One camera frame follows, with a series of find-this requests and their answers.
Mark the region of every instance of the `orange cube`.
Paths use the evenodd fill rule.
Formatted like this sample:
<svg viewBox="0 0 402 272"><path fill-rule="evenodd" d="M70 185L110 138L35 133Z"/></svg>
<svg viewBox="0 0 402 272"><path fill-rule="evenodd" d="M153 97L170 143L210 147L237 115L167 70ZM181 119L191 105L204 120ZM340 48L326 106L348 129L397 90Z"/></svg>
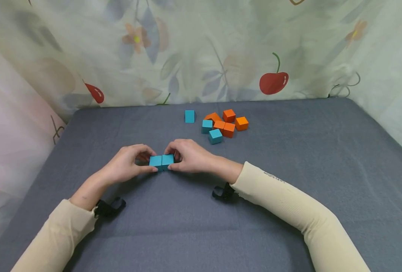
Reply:
<svg viewBox="0 0 402 272"><path fill-rule="evenodd" d="M225 122L224 121L216 121L213 124L213 129L219 129L220 132L222 133L222 135L223 135L223 128L224 127L225 127Z"/></svg>
<svg viewBox="0 0 402 272"><path fill-rule="evenodd" d="M226 123L232 123L236 119L236 114L234 113L234 111L232 109L229 109L229 110L223 111L222 118Z"/></svg>
<svg viewBox="0 0 402 272"><path fill-rule="evenodd" d="M204 120L212 120L213 124L216 123L216 121L222 121L222 119L219 117L219 115L216 112L210 113L207 115Z"/></svg>
<svg viewBox="0 0 402 272"><path fill-rule="evenodd" d="M223 133L222 133L222 134L223 134L225 137L232 138L233 135L234 135L234 129L235 129L235 127L236 127L235 124L232 124L232 123L225 123L225 126L224 126L224 128L223 128Z"/></svg>
<svg viewBox="0 0 402 272"><path fill-rule="evenodd" d="M246 120L246 117L236 118L236 128L238 131L248 129L249 122Z"/></svg>

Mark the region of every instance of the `cube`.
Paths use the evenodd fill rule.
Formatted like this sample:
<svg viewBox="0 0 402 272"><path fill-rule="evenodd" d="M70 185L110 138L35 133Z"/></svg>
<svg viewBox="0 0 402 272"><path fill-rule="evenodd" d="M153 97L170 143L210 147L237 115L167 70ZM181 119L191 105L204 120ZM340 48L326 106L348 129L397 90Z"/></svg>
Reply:
<svg viewBox="0 0 402 272"><path fill-rule="evenodd" d="M173 154L162 155L162 170L168 171L168 166L174 163Z"/></svg>
<svg viewBox="0 0 402 272"><path fill-rule="evenodd" d="M202 120L201 133L207 134L212 129L213 129L213 121L212 120Z"/></svg>
<svg viewBox="0 0 402 272"><path fill-rule="evenodd" d="M225 137L228 137L228 138L232 138L233 137L233 135L234 135L234 129L236 128L236 125L235 124L232 124L232 123L225 123L225 126L224 126L224 128L223 128L223 135L225 136Z"/></svg>
<svg viewBox="0 0 402 272"><path fill-rule="evenodd" d="M229 110L223 111L222 118L226 123L232 123L236 119L236 114L234 113L234 111L232 109L229 109Z"/></svg>
<svg viewBox="0 0 402 272"><path fill-rule="evenodd" d="M213 129L219 129L221 133L223 133L223 128L225 127L224 121L216 121L213 125Z"/></svg>
<svg viewBox="0 0 402 272"><path fill-rule="evenodd" d="M163 171L162 157L161 156L151 156L149 158L149 165L156 167L159 170L159 172Z"/></svg>
<svg viewBox="0 0 402 272"><path fill-rule="evenodd" d="M210 130L208 133L208 139L211 144L218 144L222 141L222 134L219 129Z"/></svg>
<svg viewBox="0 0 402 272"><path fill-rule="evenodd" d="M195 111L187 110L184 113L184 119L186 120L186 123L195 123Z"/></svg>
<svg viewBox="0 0 402 272"><path fill-rule="evenodd" d="M216 123L216 121L222 121L222 119L219 117L219 115L216 112L210 113L207 115L204 120L212 120L213 124Z"/></svg>
<svg viewBox="0 0 402 272"><path fill-rule="evenodd" d="M249 122L246 120L246 117L239 117L236 118L236 129L238 131L246 130L248 129Z"/></svg>

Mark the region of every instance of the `beige sleeve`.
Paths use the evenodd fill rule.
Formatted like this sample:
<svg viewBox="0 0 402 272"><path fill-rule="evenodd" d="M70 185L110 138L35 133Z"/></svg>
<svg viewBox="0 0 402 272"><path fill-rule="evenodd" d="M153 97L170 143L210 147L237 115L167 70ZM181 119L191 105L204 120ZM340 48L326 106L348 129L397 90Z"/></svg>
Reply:
<svg viewBox="0 0 402 272"><path fill-rule="evenodd" d="M338 218L301 190L248 162L232 187L299 229L317 272L370 271Z"/></svg>
<svg viewBox="0 0 402 272"><path fill-rule="evenodd" d="M13 267L13 272L61 272L95 225L94 213L63 200Z"/></svg>

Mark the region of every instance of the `fabric backdrop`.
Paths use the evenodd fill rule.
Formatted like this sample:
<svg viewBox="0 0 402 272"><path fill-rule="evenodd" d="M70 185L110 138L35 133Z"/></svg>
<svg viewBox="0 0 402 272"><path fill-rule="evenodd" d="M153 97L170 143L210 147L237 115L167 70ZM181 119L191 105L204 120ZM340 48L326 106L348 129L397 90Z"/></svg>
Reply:
<svg viewBox="0 0 402 272"><path fill-rule="evenodd" d="M0 55L0 235L65 124Z"/></svg>
<svg viewBox="0 0 402 272"><path fill-rule="evenodd" d="M0 233L79 108L328 96L402 145L402 0L0 0Z"/></svg>

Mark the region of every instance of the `blue cube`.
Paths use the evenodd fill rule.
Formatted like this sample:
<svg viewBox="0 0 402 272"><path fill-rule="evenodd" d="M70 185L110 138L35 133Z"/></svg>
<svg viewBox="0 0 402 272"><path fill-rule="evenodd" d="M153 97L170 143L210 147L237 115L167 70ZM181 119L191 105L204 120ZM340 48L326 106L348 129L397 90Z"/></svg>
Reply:
<svg viewBox="0 0 402 272"><path fill-rule="evenodd" d="M159 172L163 171L162 157L161 156L151 156L149 158L149 165L156 167L159 170Z"/></svg>
<svg viewBox="0 0 402 272"><path fill-rule="evenodd" d="M222 141L222 133L219 129L210 130L208 133L208 139L211 144L218 144Z"/></svg>
<svg viewBox="0 0 402 272"><path fill-rule="evenodd" d="M195 123L195 111L186 111L184 113L184 119L186 120L186 123Z"/></svg>
<svg viewBox="0 0 402 272"><path fill-rule="evenodd" d="M207 134L213 129L213 120L202 120L201 133Z"/></svg>
<svg viewBox="0 0 402 272"><path fill-rule="evenodd" d="M162 155L162 169L168 171L168 166L174 163L173 154Z"/></svg>

